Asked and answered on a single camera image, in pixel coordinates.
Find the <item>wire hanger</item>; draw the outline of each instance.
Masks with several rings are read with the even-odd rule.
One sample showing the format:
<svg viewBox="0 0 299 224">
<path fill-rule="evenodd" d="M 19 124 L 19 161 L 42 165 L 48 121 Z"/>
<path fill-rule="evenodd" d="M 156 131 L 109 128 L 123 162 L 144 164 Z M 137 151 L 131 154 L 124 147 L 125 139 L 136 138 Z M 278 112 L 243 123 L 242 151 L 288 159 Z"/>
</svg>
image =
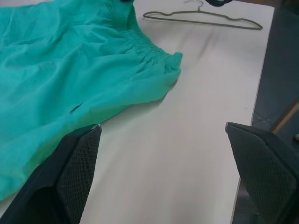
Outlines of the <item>wire hanger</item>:
<svg viewBox="0 0 299 224">
<path fill-rule="evenodd" d="M 226 15 L 201 11 L 200 7 L 202 7 L 204 5 L 204 3 L 200 0 L 187 0 L 184 3 L 189 3 L 189 2 L 197 2 L 197 3 L 200 4 L 200 6 L 198 6 L 198 9 L 194 10 L 194 11 L 177 11 L 177 12 L 172 12 L 172 13 L 169 13 L 169 14 L 159 12 L 159 11 L 150 11 L 150 12 L 147 12 L 147 13 L 143 14 L 143 17 L 144 18 L 149 18 L 149 19 L 154 19 L 154 20 L 190 22 L 190 23 L 199 23 L 199 24 L 206 24 L 206 25 L 215 25 L 215 26 L 221 26 L 221 27 L 233 27 L 233 28 L 239 28 L 239 29 L 251 29 L 251 30 L 262 30 L 263 29 L 263 27 L 260 24 L 258 24 L 257 22 L 254 22 L 252 20 L 248 20 L 248 19 L 244 19 L 244 18 L 233 19 L 233 18 L 230 18 Z M 174 15 L 174 14 L 190 14 L 190 13 L 202 13 L 202 14 L 207 14 L 207 15 L 214 15 L 214 16 L 225 18 L 229 21 L 245 21 L 245 22 L 249 22 L 251 24 L 254 24 L 255 27 L 244 27 L 244 26 L 222 24 L 222 23 L 215 23 L 215 22 L 203 22 L 203 21 L 193 21 L 193 20 L 180 20 L 180 19 L 161 18 L 161 17 L 155 17 L 155 16 L 150 15 L 150 14 L 160 14 L 160 15 L 164 15 L 164 16 L 171 16 L 171 15 Z"/>
</svg>

